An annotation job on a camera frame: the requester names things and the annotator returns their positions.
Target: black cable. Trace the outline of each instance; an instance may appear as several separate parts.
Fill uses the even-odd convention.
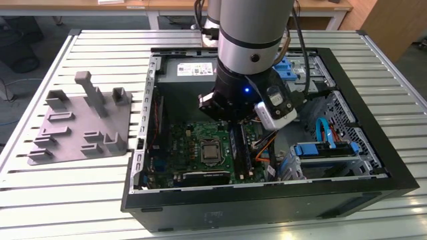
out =
[[[305,64],[306,64],[306,87],[305,87],[304,94],[305,94],[305,96],[308,96],[309,89],[310,89],[310,62],[309,62],[309,54],[306,51],[306,43],[305,43],[305,38],[304,38],[301,19],[297,14],[296,8],[293,8],[293,16],[294,16],[294,22],[296,22],[296,27],[297,27],[297,32],[298,32],[302,55],[305,57]]]
[[[206,0],[195,0],[194,2],[194,18],[198,29],[202,30],[202,12],[203,5],[206,4]]]
[[[302,5],[301,5],[301,1],[300,0],[297,0],[297,10],[298,10],[298,17],[301,17],[301,15],[302,15]]]

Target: floor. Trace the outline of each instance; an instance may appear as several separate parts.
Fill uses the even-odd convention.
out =
[[[149,18],[145,16],[66,16],[62,26],[57,26],[53,18],[47,16],[37,17],[37,20],[45,34],[45,40],[33,45],[34,52],[41,60],[41,66],[30,73],[18,74],[0,62],[0,78],[6,83],[21,79],[45,78],[71,29],[150,29]],[[189,29],[193,23],[194,18],[191,16],[170,17],[170,19],[166,17],[159,18],[161,29]],[[416,46],[412,46],[396,65],[421,95],[427,98],[427,49],[418,50]],[[17,100],[14,102],[0,100],[0,145],[7,143],[17,127],[17,123],[7,123],[21,119],[39,85],[41,80],[27,80],[10,85],[10,89],[17,95]]]

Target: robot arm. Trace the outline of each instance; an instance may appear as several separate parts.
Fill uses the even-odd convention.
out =
[[[297,118],[273,69],[293,8],[294,0],[222,1],[215,88],[199,96],[199,109],[215,120],[239,123],[257,114],[274,131]]]

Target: table surface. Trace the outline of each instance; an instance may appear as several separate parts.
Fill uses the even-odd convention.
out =
[[[195,0],[150,0],[151,10],[191,10],[194,9]],[[329,0],[300,0],[302,11],[352,11],[353,5],[348,0],[333,3]]]
[[[69,36],[41,88],[0,155],[0,236],[9,239],[384,239],[427,235],[426,102],[408,80],[353,31],[305,31],[309,47],[332,48],[421,188],[376,203],[346,218],[150,233],[121,212],[131,153],[119,157],[27,164],[31,142],[49,106],[49,90],[83,95],[78,71],[91,71],[103,92],[125,87],[133,93],[129,146],[137,145],[146,73],[153,47],[201,47],[191,30],[85,30]],[[292,47],[300,47],[292,33]]]
[[[300,0],[302,11],[352,11],[348,0],[333,3],[328,0]],[[99,5],[98,0],[2,0],[0,9],[11,10],[129,10],[127,7],[146,7],[150,10],[193,10],[195,0],[126,0],[119,4]]]
[[[125,3],[102,4],[98,0],[0,0],[3,10],[142,10],[150,0],[126,0]]]

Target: ventilation grille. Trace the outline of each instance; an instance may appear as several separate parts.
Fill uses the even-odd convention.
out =
[[[353,122],[349,114],[350,111],[348,107],[344,107],[344,104],[340,100],[340,93],[332,94],[326,99],[320,101],[316,110],[312,111],[314,113],[313,118],[306,126],[310,126],[309,132],[312,134],[313,139],[317,141],[317,120],[318,118],[326,118],[330,124],[334,124],[334,129],[340,134],[341,138],[346,141],[352,141],[360,144],[362,155],[366,155],[370,159],[370,163],[374,168],[381,166],[377,157],[373,156],[373,152],[368,146],[366,138],[364,136],[362,131],[357,131],[358,128],[349,127],[349,124]]]

